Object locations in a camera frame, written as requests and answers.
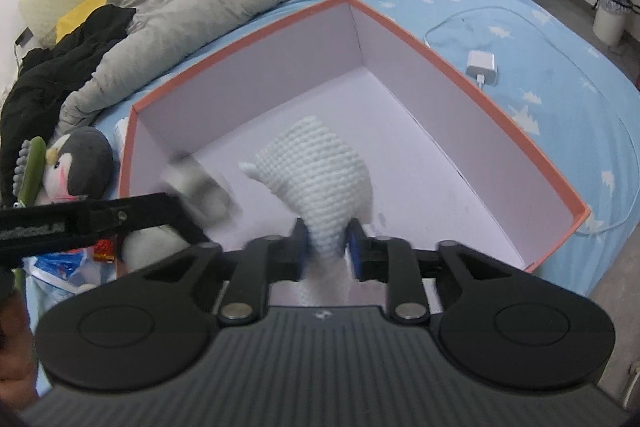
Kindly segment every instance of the white charger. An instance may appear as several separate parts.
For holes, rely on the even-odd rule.
[[[494,54],[471,50],[466,60],[466,74],[476,79],[480,89],[484,84],[495,84],[498,70],[495,66]]]

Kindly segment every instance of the open cardboard box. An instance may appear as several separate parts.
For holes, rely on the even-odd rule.
[[[434,51],[357,0],[287,16],[178,74],[133,105],[120,195],[158,190],[169,158],[194,153],[242,209],[212,238],[226,250],[288,234],[294,216],[238,163],[315,115],[366,161],[370,235],[416,248],[455,239],[533,270],[589,214],[554,165]]]

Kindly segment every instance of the stuffed toy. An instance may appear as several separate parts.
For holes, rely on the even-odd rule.
[[[97,129],[83,127],[71,131],[48,150],[44,140],[36,136],[22,144],[18,155],[13,187],[17,202],[14,206],[99,199],[112,175],[111,146]],[[101,239],[88,253],[93,261],[112,263],[116,253],[114,241]],[[90,271],[84,259],[84,253],[78,250],[50,253],[34,261],[29,272],[44,282],[76,293],[87,287],[84,284],[73,289],[71,284],[86,281]],[[16,270],[15,276],[17,286],[24,294],[23,270]]]
[[[15,206],[99,199],[113,175],[113,153],[104,134],[82,127],[49,150],[35,137],[22,144],[14,176]]]

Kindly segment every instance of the gray penguin plush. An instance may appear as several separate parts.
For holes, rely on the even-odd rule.
[[[113,153],[104,134],[81,127],[62,136],[46,153],[42,185],[54,203],[102,197],[113,175]]]

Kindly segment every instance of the trash can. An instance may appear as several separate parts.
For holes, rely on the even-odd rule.
[[[593,32],[607,46],[617,46],[625,31],[627,16],[638,9],[631,0],[596,0]]]

